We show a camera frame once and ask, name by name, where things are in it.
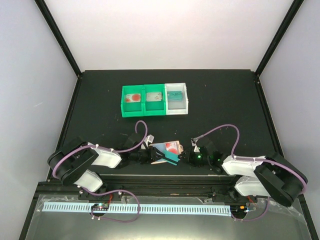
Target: card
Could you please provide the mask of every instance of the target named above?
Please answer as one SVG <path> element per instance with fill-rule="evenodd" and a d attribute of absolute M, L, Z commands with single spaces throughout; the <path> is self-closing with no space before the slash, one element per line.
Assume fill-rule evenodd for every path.
<path fill-rule="evenodd" d="M 147 102 L 159 102 L 162 100 L 162 93 L 161 92 L 148 92 L 146 94 L 146 101 Z"/>
<path fill-rule="evenodd" d="M 182 91 L 168 91 L 168 101 L 182 101 Z"/>
<path fill-rule="evenodd" d="M 153 143 L 153 144 L 150 144 L 149 146 L 156 147 L 159 151 L 161 151 L 163 153 L 165 151 L 168 151 L 168 152 L 173 153 L 175 155 L 179 155 L 184 151 L 184 148 L 182 145 L 180 145 L 179 141 Z M 157 161 L 152 162 L 151 164 L 162 164 L 162 163 L 167 163 L 167 161 L 164 159 L 159 159 Z"/>
<path fill-rule="evenodd" d="M 125 102 L 126 103 L 141 102 L 141 94 L 140 93 L 127 94 L 127 95 L 125 95 Z"/>

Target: gray wall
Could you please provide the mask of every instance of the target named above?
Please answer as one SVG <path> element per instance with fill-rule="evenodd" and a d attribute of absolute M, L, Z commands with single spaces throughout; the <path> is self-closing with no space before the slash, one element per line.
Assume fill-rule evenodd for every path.
<path fill-rule="evenodd" d="M 284 154 L 309 179 L 306 201 L 320 233 L 320 1 L 304 1 L 261 75 Z"/>
<path fill-rule="evenodd" d="M 0 4 L 0 239 L 18 239 L 46 179 L 76 76 L 33 0 Z"/>
<path fill-rule="evenodd" d="M 255 70 L 292 1 L 45 0 L 82 71 Z"/>

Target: purple cable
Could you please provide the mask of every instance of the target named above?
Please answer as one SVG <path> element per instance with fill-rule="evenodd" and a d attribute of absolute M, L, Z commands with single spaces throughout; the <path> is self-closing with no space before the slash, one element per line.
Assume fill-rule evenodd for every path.
<path fill-rule="evenodd" d="M 126 152 L 130 152 L 136 148 L 138 148 L 143 142 L 144 140 L 146 139 L 147 137 L 147 134 L 148 134 L 148 127 L 147 127 L 147 124 L 142 121 L 142 120 L 139 120 L 136 122 L 135 124 L 135 127 L 134 127 L 134 130 L 135 130 L 135 133 L 137 134 L 138 133 L 138 130 L 137 130 L 137 126 L 139 123 L 143 123 L 144 127 L 145 127 L 145 133 L 144 133 L 144 137 L 142 138 L 142 140 L 135 146 L 129 148 L 129 149 L 126 149 L 126 150 L 113 150 L 113 152 L 116 152 L 116 153 L 126 153 Z M 57 177 L 57 169 L 60 167 L 60 165 L 65 161 L 67 160 L 68 158 L 70 158 L 73 154 L 77 153 L 77 152 L 80 152 L 81 150 L 84 150 L 84 149 L 89 149 L 89 148 L 98 148 L 98 149 L 101 149 L 101 150 L 105 150 L 105 151 L 109 151 L 111 152 L 111 149 L 110 148 L 107 148 L 107 147 L 103 147 L 103 146 L 96 146 L 96 145 L 85 145 L 85 146 L 81 146 L 71 152 L 69 152 L 67 155 L 65 155 L 56 165 L 55 167 L 53 168 L 52 170 L 52 176 L 54 178 L 58 178 Z"/>
<path fill-rule="evenodd" d="M 224 128 L 224 127 L 232 127 L 236 130 L 236 140 L 235 140 L 235 143 L 231 149 L 231 156 L 234 157 L 234 152 L 235 152 L 235 149 L 236 149 L 236 146 L 239 142 L 239 138 L 240 138 L 240 131 L 239 129 L 233 125 L 233 124 L 223 124 L 223 125 L 220 125 L 220 126 L 217 126 L 215 127 L 214 129 L 211 129 L 210 131 L 206 132 L 205 134 L 202 134 L 201 136 L 198 136 L 198 137 L 195 137 L 193 140 L 199 140 L 199 139 L 202 139 L 204 136 L 207 136 L 208 134 L 218 130 L 218 129 L 221 129 L 221 128 Z"/>
<path fill-rule="evenodd" d="M 224 128 L 224 127 L 232 127 L 232 128 L 234 128 L 234 129 L 236 130 L 236 140 L 235 140 L 235 143 L 234 143 L 234 145 L 233 145 L 233 147 L 232 147 L 232 150 L 231 150 L 231 157 L 232 157 L 233 159 L 235 159 L 235 160 L 238 159 L 238 160 L 255 162 L 256 159 L 255 159 L 254 157 L 235 156 L 234 153 L 235 153 L 236 146 L 237 146 L 237 144 L 238 144 L 238 142 L 239 142 L 239 139 L 240 139 L 240 131 L 239 131 L 239 129 L 238 129 L 235 125 L 233 125 L 233 124 L 223 124 L 223 125 L 217 126 L 217 127 L 215 127 L 214 129 L 211 129 L 210 131 L 206 132 L 205 134 L 200 135 L 200 136 L 194 138 L 194 140 L 199 140 L 199 139 L 203 138 L 204 136 L 207 136 L 208 134 L 212 133 L 213 131 L 216 131 L 216 130 L 221 129 L 221 128 Z M 301 181 L 301 183 L 302 183 L 302 185 L 303 185 L 303 189 L 302 189 L 302 191 L 301 191 L 301 194 L 304 194 L 304 193 L 306 192 L 306 190 L 307 190 L 307 183 L 305 182 L 305 180 L 304 180 L 298 173 L 296 173 L 295 171 L 293 171 L 293 170 L 290 169 L 289 167 L 287 167 L 287 166 L 285 166 L 285 165 L 283 165 L 283 164 L 281 164 L 281 163 L 278 163 L 278 162 L 276 162 L 276 161 L 272 161 L 272 160 L 268 160 L 268 159 L 261 159 L 261 158 L 259 158 L 259 159 L 257 159 L 257 161 L 261 161 L 261 162 L 273 164 L 273 165 L 276 165 L 276 166 L 278 166 L 278 167 L 280 167 L 280 168 L 288 171 L 289 173 L 291 173 L 292 175 L 294 175 L 297 179 L 299 179 L 299 180 Z"/>
<path fill-rule="evenodd" d="M 266 213 L 268 212 L 268 209 L 269 209 L 269 205 L 270 205 L 270 197 L 267 198 L 266 206 L 265 206 L 265 209 L 264 209 L 263 213 L 260 216 L 257 216 L 257 217 L 252 218 L 252 219 L 236 218 L 232 213 L 231 213 L 231 217 L 235 221 L 242 221 L 242 222 L 252 222 L 252 221 L 255 221 L 255 220 L 259 220 L 259 219 L 263 218 L 266 215 Z"/>
<path fill-rule="evenodd" d="M 101 216 L 100 219 L 104 219 L 104 220 L 110 220 L 110 221 L 113 221 L 113 222 L 117 222 L 117 223 L 122 223 L 122 224 L 128 224 L 128 223 L 132 223 L 134 222 L 135 220 L 138 219 L 139 217 L 139 214 L 140 214 L 140 202 L 138 200 L 138 198 L 136 197 L 136 195 L 134 195 L 132 192 L 130 191 L 127 191 L 127 190 L 123 190 L 123 189 L 118 189 L 118 190 L 112 190 L 112 191 L 107 191 L 107 192 L 104 192 L 104 193 L 95 193 L 95 192 L 92 192 L 92 191 L 89 191 L 88 189 L 84 188 L 83 189 L 88 192 L 89 194 L 93 195 L 93 196 L 104 196 L 104 195 L 108 195 L 108 194 L 113 194 L 113 193 L 118 193 L 118 192 L 123 192 L 123 193 L 127 193 L 127 194 L 130 194 L 135 200 L 136 200 L 136 203 L 138 205 L 138 208 L 137 208 L 137 213 L 136 213 L 136 216 L 130 220 L 117 220 L 117 219 L 113 219 L 113 218 L 110 218 L 110 217 L 103 217 Z M 94 216 L 94 210 L 95 209 L 92 209 L 91 211 L 91 216 L 93 218 L 99 218 L 97 216 Z"/>
<path fill-rule="evenodd" d="M 305 180 L 298 174 L 296 173 L 295 171 L 293 171 L 292 169 L 290 169 L 289 167 L 281 164 L 281 163 L 278 163 L 276 161 L 272 161 L 272 160 L 269 160 L 269 159 L 261 159 L 261 158 L 258 158 L 257 160 L 255 160 L 253 157 L 241 157 L 241 156 L 234 156 L 234 159 L 238 159 L 238 160 L 244 160 L 244 161 L 257 161 L 257 162 L 265 162 L 265 163 L 269 163 L 269 164 L 273 164 L 273 165 L 276 165 L 286 171 L 288 171 L 289 173 L 291 173 L 292 175 L 294 175 L 297 179 L 300 180 L 300 182 L 302 183 L 303 185 L 303 189 L 301 191 L 300 194 L 304 194 L 307 190 L 307 183 L 305 182 Z"/>

